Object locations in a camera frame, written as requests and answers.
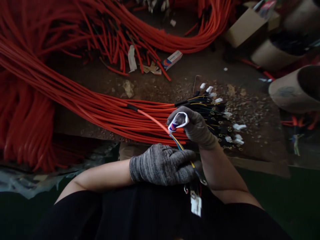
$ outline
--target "person's left hand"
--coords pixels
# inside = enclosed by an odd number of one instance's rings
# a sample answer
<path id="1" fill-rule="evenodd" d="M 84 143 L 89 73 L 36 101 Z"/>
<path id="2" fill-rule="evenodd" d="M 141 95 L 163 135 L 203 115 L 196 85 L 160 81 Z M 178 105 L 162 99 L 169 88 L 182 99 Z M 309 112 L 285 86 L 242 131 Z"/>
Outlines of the person's left hand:
<path id="1" fill-rule="evenodd" d="M 133 182 L 146 181 L 156 185 L 185 184 L 197 175 L 191 166 L 201 169 L 191 150 L 179 151 L 162 144 L 152 145 L 145 153 L 130 159 L 130 176 Z"/>

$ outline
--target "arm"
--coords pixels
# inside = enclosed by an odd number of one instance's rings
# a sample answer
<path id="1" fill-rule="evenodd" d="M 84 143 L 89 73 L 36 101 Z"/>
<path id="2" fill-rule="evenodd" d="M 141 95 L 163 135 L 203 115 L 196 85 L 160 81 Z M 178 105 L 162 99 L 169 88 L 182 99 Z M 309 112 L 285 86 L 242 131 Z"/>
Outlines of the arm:
<path id="1" fill-rule="evenodd" d="M 249 203 L 261 207 L 199 113 L 182 106 L 168 117 L 167 125 L 178 112 L 185 112 L 189 117 L 190 122 L 184 129 L 187 137 L 199 145 L 203 171 L 213 194 L 225 204 Z"/>
<path id="2" fill-rule="evenodd" d="M 129 163 L 130 159 L 106 163 L 80 173 L 64 188 L 56 203 L 62 198 L 78 191 L 90 190 L 102 192 L 108 189 L 132 185 L 133 181 L 130 177 Z"/>
<path id="3" fill-rule="evenodd" d="M 196 177 L 190 165 L 190 161 L 195 158 L 196 154 L 191 150 L 178 151 L 169 146 L 155 144 L 140 156 L 84 171 L 71 180 L 56 203 L 74 192 L 103 192 L 141 181 L 164 186 L 188 183 Z M 200 161 L 194 161 L 194 165 L 200 164 Z"/>
<path id="4" fill-rule="evenodd" d="M 220 145 L 212 150 L 199 149 L 204 175 L 214 195 L 225 204 L 249 203 L 262 208 Z"/>

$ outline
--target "person's right hand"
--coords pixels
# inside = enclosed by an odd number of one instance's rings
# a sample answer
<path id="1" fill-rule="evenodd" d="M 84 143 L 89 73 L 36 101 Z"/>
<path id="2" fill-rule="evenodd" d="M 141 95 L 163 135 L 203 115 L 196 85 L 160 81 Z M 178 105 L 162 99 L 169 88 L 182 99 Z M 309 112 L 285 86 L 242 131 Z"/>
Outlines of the person's right hand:
<path id="1" fill-rule="evenodd" d="M 174 116 L 178 112 L 185 112 L 188 115 L 189 123 L 183 127 L 186 131 L 187 137 L 192 142 L 198 143 L 199 147 L 203 149 L 214 149 L 216 144 L 218 144 L 218 139 L 209 131 L 206 121 L 200 113 L 192 111 L 190 108 L 185 106 L 179 107 L 170 114 L 167 120 L 167 125 L 172 122 Z"/>

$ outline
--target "metal terminal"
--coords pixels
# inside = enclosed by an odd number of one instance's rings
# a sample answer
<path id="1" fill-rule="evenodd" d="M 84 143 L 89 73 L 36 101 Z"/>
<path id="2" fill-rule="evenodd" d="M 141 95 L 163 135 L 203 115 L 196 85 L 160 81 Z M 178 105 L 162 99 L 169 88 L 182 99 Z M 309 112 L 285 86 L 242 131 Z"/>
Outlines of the metal terminal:
<path id="1" fill-rule="evenodd" d="M 193 199 L 196 199 L 196 192 L 195 191 L 190 191 L 190 196 L 193 198 Z"/>
<path id="2" fill-rule="evenodd" d="M 205 186 L 207 186 L 207 185 L 208 185 L 207 181 L 206 181 L 206 180 L 204 180 L 204 179 L 201 179 L 201 178 L 200 178 L 200 182 L 201 182 L 203 185 L 205 185 Z"/>
<path id="3" fill-rule="evenodd" d="M 185 192 L 186 194 L 188 194 L 188 193 L 189 193 L 189 189 L 187 188 L 187 186 L 186 186 L 186 185 L 184 185 L 183 190 L 184 190 L 184 192 Z"/>

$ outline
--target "glove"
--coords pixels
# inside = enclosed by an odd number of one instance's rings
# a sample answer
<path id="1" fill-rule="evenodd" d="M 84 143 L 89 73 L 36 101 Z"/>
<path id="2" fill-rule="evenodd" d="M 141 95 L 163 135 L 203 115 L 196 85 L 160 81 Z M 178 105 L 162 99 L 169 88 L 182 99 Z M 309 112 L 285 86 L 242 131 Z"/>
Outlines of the glove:
<path id="1" fill-rule="evenodd" d="M 186 135 L 192 142 L 198 143 L 199 147 L 212 150 L 218 143 L 218 139 L 214 136 L 208 129 L 208 126 L 204 118 L 195 111 L 192 111 L 190 108 L 185 106 L 179 107 L 170 114 L 167 120 L 167 125 L 169 125 L 174 116 L 178 112 L 185 112 L 188 115 L 189 123 L 184 126 Z"/>
<path id="2" fill-rule="evenodd" d="M 162 144 L 152 145 L 145 153 L 130 159 L 130 177 L 133 182 L 146 181 L 156 185 L 185 184 L 196 177 L 190 164 L 196 154 L 191 150 L 179 151 Z M 201 162 L 195 161 L 197 169 Z"/>

